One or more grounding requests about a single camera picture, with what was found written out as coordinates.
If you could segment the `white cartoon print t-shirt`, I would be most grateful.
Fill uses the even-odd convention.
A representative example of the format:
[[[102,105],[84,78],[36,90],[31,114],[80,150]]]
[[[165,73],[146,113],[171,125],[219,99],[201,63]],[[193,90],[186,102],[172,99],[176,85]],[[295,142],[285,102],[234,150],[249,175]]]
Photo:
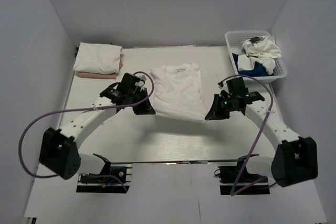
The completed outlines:
[[[162,65],[150,72],[155,85],[153,107],[158,116],[197,123],[205,121],[207,110],[198,64]]]

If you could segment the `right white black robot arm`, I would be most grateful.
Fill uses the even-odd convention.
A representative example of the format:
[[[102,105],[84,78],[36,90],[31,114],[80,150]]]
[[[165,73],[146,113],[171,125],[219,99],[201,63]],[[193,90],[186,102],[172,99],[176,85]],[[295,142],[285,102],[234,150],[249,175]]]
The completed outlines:
[[[311,137],[302,137],[291,130],[274,113],[258,92],[245,95],[215,94],[205,119],[229,119],[231,112],[241,112],[258,128],[275,150],[274,157],[260,156],[252,150],[240,158],[237,178],[245,182],[255,175],[273,178],[281,187],[287,187],[318,176],[317,144]]]

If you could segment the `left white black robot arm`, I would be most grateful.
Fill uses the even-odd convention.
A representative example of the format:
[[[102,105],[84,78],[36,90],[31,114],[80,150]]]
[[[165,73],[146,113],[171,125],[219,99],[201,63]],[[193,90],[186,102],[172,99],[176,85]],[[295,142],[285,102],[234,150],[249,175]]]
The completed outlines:
[[[80,154],[79,148],[102,123],[127,106],[136,115],[155,114],[147,88],[129,95],[109,91],[67,125],[44,132],[39,162],[65,180],[75,174],[87,174],[101,182],[108,180],[111,162],[98,154]]]

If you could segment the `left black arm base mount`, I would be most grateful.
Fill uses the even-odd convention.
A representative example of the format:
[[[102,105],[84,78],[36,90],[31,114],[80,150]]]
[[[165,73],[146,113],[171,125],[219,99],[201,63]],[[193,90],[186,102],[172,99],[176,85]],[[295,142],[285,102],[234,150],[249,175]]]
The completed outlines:
[[[108,176],[80,174],[77,193],[126,194],[132,180],[131,164],[112,164]]]

